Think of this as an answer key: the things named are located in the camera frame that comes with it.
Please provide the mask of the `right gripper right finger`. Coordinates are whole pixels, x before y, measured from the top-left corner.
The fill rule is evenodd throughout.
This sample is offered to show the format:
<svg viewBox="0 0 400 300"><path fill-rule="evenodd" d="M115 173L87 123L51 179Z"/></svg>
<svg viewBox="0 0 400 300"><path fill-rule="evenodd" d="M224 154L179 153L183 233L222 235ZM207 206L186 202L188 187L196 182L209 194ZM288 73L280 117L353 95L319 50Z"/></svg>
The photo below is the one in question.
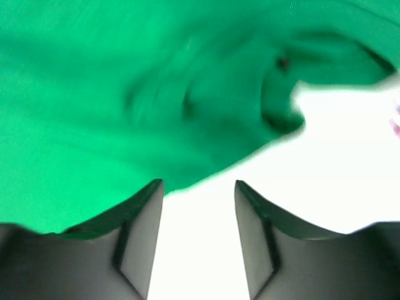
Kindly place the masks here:
<svg viewBox="0 0 400 300"><path fill-rule="evenodd" d="M351 234L311 224L244 181L234 192L249 297L275 300L399 298L399 223Z"/></svg>

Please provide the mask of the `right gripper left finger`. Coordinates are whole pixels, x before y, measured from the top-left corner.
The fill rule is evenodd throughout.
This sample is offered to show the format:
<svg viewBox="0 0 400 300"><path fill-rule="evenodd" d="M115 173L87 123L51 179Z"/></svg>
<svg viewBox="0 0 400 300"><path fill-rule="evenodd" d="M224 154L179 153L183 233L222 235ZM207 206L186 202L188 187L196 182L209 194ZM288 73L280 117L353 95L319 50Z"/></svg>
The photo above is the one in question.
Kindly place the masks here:
<svg viewBox="0 0 400 300"><path fill-rule="evenodd" d="M155 179L59 234L1 224L1 298L146 299L163 196Z"/></svg>

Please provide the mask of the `green t shirt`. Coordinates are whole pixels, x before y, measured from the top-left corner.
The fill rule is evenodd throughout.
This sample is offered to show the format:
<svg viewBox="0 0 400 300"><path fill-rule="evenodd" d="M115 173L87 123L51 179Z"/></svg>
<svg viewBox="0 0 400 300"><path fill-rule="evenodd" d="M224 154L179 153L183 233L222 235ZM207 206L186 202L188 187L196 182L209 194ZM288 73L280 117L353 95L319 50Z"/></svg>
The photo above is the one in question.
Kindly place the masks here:
<svg viewBox="0 0 400 300"><path fill-rule="evenodd" d="M398 68L398 1L2 1L1 221L187 188L301 128L297 82Z"/></svg>

